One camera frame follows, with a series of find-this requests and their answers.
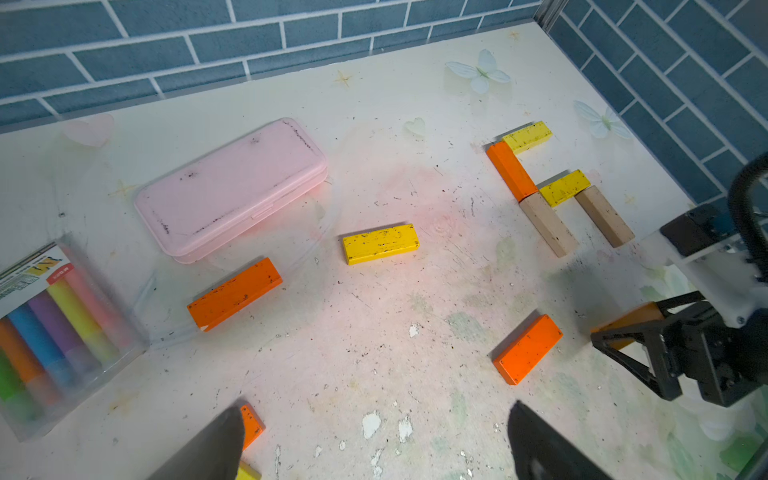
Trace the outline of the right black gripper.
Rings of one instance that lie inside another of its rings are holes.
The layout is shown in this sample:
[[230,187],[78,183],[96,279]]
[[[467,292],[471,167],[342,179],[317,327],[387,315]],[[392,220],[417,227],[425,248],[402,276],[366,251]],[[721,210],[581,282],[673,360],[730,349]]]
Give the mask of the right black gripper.
[[[703,301],[705,297],[693,291],[655,302],[662,315],[672,315],[672,309],[692,304],[672,316],[680,327],[681,365],[672,320],[594,332],[592,345],[661,399],[672,401],[682,395],[679,376],[683,372],[697,382],[705,401],[730,407],[767,384],[767,310],[756,310],[744,325],[732,328]],[[643,346],[647,362],[617,349],[615,344],[621,340]]]

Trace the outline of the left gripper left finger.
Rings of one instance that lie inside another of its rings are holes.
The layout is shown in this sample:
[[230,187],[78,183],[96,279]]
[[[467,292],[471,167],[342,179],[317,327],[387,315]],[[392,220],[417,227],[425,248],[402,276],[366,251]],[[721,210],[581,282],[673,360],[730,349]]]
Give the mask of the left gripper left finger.
[[242,414],[231,406],[211,421],[149,479],[234,480],[245,440]]

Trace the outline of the light orange block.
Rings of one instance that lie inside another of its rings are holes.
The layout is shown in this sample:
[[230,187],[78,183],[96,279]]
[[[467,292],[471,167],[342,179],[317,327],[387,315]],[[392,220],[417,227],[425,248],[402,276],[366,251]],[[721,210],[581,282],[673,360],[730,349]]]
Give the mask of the light orange block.
[[646,345],[647,340],[652,338],[654,324],[664,319],[665,314],[656,302],[645,303],[592,331],[592,334],[602,335],[609,331],[630,328],[631,333],[629,336],[613,340],[594,337],[592,346],[598,350],[605,350],[606,348],[622,350],[635,342]]

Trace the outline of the orange block low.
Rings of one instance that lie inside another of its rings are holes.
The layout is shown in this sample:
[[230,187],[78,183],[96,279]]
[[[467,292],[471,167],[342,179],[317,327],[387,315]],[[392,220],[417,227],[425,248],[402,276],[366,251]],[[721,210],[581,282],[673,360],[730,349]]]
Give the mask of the orange block low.
[[540,315],[493,359],[508,385],[518,385],[555,347],[563,333],[549,315]]

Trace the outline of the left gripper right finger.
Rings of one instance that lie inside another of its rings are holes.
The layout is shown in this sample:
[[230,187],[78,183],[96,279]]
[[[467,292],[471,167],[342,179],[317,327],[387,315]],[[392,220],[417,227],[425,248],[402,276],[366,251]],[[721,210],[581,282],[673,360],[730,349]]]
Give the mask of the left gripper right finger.
[[522,401],[510,410],[507,432],[518,479],[610,479]]

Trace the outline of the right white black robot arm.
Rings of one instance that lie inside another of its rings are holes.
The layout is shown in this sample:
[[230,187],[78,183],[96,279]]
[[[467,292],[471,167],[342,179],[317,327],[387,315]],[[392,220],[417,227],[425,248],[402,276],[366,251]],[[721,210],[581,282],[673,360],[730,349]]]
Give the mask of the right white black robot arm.
[[753,202],[766,175],[760,154],[737,173],[725,209],[701,205],[659,229],[692,292],[649,302],[591,334],[595,349],[664,400],[682,395],[681,377],[721,407],[767,382],[767,233]]

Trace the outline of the wooden block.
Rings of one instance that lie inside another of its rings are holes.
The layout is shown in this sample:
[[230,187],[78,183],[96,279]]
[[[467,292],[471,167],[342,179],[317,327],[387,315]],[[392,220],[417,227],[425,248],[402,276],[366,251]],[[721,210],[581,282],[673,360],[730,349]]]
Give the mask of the wooden block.
[[578,248],[577,239],[539,192],[522,200],[520,207],[558,258]]

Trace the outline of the wooden block low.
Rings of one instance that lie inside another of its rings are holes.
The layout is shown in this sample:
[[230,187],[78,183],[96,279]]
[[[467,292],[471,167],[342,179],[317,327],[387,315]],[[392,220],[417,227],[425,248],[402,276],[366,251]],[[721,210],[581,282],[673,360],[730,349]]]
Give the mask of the wooden block low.
[[597,186],[592,185],[582,190],[575,195],[575,199],[613,248],[635,239],[634,232]]

